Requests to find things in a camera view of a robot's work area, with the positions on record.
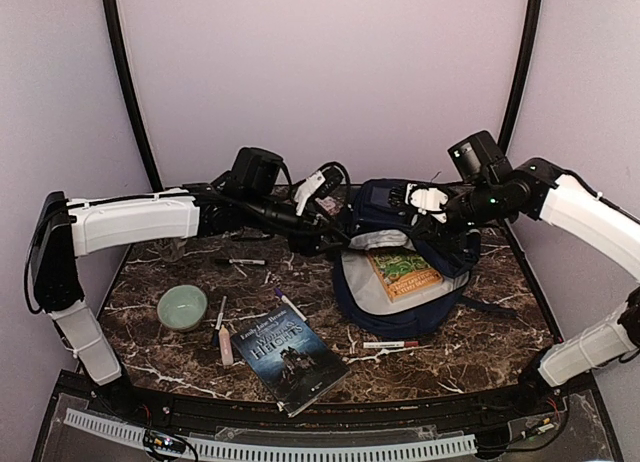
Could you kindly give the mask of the navy blue student backpack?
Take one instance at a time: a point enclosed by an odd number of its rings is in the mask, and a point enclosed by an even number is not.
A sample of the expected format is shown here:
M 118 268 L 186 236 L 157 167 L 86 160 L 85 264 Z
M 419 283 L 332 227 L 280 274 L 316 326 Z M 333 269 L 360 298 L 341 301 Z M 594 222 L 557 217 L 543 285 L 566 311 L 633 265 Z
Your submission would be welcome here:
M 336 257 L 333 290 L 342 313 L 365 331 L 387 339 L 435 332 L 458 304 L 514 318 L 517 312 L 464 295 L 479 262 L 481 234 L 473 229 L 454 249 L 410 235 L 418 214 L 394 206 L 402 179 L 370 179 L 352 198 L 349 246 Z

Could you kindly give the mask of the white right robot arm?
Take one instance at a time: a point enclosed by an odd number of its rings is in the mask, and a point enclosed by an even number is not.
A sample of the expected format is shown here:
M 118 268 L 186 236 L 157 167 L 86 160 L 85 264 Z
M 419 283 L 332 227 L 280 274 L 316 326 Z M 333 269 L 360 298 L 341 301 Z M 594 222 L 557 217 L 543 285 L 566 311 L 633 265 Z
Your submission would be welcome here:
M 450 243 L 473 228 L 524 214 L 559 228 L 639 276 L 639 221 L 606 200 L 575 172 L 545 159 L 513 167 L 487 131 L 449 148 L 461 180 L 453 191 L 443 185 L 408 182 L 393 190 L 392 205 L 416 215 L 411 235 Z M 549 389 L 614 359 L 629 361 L 639 351 L 639 292 L 602 321 L 538 355 L 521 374 L 510 406 L 534 414 Z

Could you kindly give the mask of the orange 39-Storey Treehouse book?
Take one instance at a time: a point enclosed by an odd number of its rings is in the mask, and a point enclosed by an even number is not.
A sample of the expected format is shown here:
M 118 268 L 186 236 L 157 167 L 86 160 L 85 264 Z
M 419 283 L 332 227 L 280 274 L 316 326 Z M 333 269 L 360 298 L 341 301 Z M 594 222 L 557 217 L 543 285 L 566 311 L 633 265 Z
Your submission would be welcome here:
M 380 249 L 366 256 L 392 303 L 444 282 L 444 277 L 416 252 Z

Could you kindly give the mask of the pink illustrated paperback book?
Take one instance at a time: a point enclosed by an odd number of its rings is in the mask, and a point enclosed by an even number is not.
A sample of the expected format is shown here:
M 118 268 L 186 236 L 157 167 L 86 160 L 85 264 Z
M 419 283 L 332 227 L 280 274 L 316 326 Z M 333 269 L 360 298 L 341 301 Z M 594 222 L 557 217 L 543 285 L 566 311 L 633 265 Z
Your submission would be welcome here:
M 331 216 L 337 216 L 343 207 L 340 200 L 331 196 L 327 196 L 323 199 L 317 198 L 316 202 Z

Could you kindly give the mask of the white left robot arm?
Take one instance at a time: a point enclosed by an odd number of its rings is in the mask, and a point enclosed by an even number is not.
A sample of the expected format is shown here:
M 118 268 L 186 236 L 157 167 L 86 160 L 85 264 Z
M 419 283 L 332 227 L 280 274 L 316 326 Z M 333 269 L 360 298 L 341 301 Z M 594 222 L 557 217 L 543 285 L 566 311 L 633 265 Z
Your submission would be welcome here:
M 156 240 L 207 238 L 244 228 L 286 237 L 298 253 L 319 254 L 345 236 L 318 200 L 349 187 L 347 169 L 322 164 L 298 182 L 284 159 L 241 148 L 232 167 L 211 182 L 107 198 L 49 193 L 36 222 L 23 269 L 29 312 L 47 315 L 101 399 L 120 418 L 141 409 L 123 363 L 107 340 L 81 285 L 77 262 L 95 253 Z

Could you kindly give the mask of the dark Wuthering Heights book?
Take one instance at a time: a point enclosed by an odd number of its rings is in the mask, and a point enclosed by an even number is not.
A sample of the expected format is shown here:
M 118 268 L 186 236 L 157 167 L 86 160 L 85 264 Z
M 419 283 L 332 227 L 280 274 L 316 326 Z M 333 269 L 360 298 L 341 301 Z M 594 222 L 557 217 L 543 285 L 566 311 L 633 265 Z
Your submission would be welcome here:
M 341 357 L 286 303 L 236 332 L 231 343 L 290 418 L 350 372 Z

